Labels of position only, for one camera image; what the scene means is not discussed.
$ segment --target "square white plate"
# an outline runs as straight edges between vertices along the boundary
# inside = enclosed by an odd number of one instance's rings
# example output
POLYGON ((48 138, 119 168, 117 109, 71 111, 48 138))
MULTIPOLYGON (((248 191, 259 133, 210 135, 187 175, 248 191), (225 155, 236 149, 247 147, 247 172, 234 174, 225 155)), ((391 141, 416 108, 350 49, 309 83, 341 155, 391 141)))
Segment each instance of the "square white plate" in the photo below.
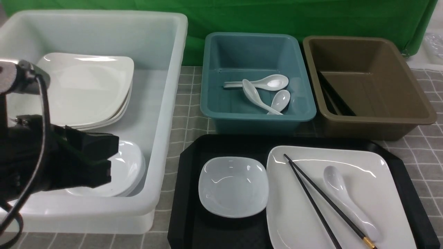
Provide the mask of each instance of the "square white plate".
MULTIPOLYGON (((48 99, 51 123, 93 125, 111 118, 122 106, 134 74, 134 62, 122 56, 50 53, 37 66, 51 77, 48 99)), ((8 116, 41 114, 39 96, 7 96, 8 116)))
POLYGON ((73 126, 72 128, 75 128, 80 131, 85 131, 85 130, 91 130, 91 129, 96 129, 96 128, 100 128, 100 127, 105 127, 107 125, 111 125, 111 124, 119 121, 121 119, 121 117, 123 117, 123 114, 126 112, 126 109, 128 108, 129 100, 131 99, 131 92, 132 92, 132 84, 131 84, 131 87, 129 88, 128 95, 126 96, 126 98, 123 102, 123 105, 120 106, 120 108, 117 110, 117 112, 110 119, 95 123, 94 125, 86 125, 86 126, 80 125, 80 126, 73 126))
MULTIPOLYGON (((329 194, 323 183, 324 168, 329 165, 337 167, 352 200, 379 229, 381 239, 375 243, 378 248, 416 249, 394 180, 382 157, 372 152, 294 146, 275 147, 268 156, 266 215, 274 249, 334 248, 283 154, 287 154, 358 226, 357 220, 329 194)), ((304 182, 341 246, 366 249, 367 246, 332 207, 308 182, 304 182)))

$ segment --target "white ceramic spoon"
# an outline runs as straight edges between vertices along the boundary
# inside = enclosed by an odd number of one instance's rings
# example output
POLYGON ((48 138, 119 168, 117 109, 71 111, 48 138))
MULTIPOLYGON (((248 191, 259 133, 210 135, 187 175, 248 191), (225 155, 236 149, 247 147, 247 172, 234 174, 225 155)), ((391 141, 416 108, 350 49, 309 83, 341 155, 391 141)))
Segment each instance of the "white ceramic spoon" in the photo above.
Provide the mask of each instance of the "white ceramic spoon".
POLYGON ((268 112, 271 112, 272 114, 283 115, 277 112, 276 110, 272 109, 269 105, 263 103, 263 101, 260 98, 260 95, 258 95, 257 89, 255 89, 254 85, 249 80, 244 79, 242 83, 243 83, 243 92, 245 93, 249 101, 267 110, 268 112))
POLYGON ((280 90, 276 93, 274 98, 272 99, 271 108, 276 110, 277 112, 283 111, 283 109, 289 104, 289 100, 291 99, 291 94, 287 90, 280 90))
POLYGON ((334 166, 328 166, 323 172, 323 179, 329 191, 358 218, 366 231, 366 235, 372 241, 379 241, 381 238, 380 232, 375 227, 374 222, 352 201, 340 171, 334 166))
MULTIPOLYGON (((267 91, 282 90, 289 84, 289 79, 281 74, 269 75, 266 78, 257 81, 251 81, 256 88, 264 89, 267 91)), ((240 81, 237 82, 225 82, 223 88, 242 87, 243 84, 240 81)))

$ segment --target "chopstick gold tip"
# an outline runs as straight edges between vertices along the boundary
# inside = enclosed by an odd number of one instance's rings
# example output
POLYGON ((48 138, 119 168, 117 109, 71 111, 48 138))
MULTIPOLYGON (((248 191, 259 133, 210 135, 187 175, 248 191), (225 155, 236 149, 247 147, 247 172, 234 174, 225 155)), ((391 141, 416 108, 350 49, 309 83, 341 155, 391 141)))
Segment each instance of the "chopstick gold tip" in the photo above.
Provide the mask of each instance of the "chopstick gold tip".
POLYGON ((374 243, 373 243, 368 237, 364 237, 364 238, 363 238, 363 242, 364 242, 365 244, 367 244, 367 246, 368 246, 370 249, 377 249, 377 247, 374 245, 374 243))

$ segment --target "teal plastic bin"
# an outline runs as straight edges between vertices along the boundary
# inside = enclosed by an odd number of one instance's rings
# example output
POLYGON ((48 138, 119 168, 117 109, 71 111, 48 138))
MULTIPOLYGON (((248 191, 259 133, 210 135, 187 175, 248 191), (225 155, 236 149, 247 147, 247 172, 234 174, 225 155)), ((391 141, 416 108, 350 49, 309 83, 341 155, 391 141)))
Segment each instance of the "teal plastic bin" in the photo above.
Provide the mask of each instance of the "teal plastic bin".
MULTIPOLYGON (((257 89, 271 105, 277 92, 257 89)), ((202 113, 214 120, 218 133, 292 135, 301 122, 317 112, 303 56, 297 40, 289 35, 212 33, 206 37, 203 59, 202 113), (228 81, 255 81, 271 74, 289 78, 290 103, 282 113, 251 103, 242 88, 223 89, 228 81)))

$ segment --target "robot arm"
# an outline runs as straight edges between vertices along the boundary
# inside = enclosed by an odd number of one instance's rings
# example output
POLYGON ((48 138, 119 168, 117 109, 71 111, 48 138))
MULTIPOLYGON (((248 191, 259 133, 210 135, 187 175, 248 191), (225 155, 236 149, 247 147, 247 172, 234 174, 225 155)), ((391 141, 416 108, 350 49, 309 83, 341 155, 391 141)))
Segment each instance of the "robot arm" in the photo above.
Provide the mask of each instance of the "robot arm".
POLYGON ((50 124, 47 99, 49 75, 30 62, 0 59, 0 207, 8 214, 0 221, 0 236, 30 194, 69 187, 98 187, 111 181, 109 157, 118 152, 119 138, 105 133, 84 133, 50 124), (8 93, 40 94, 43 114, 23 115, 8 127, 8 93), (7 201, 17 199, 14 207, 7 201))

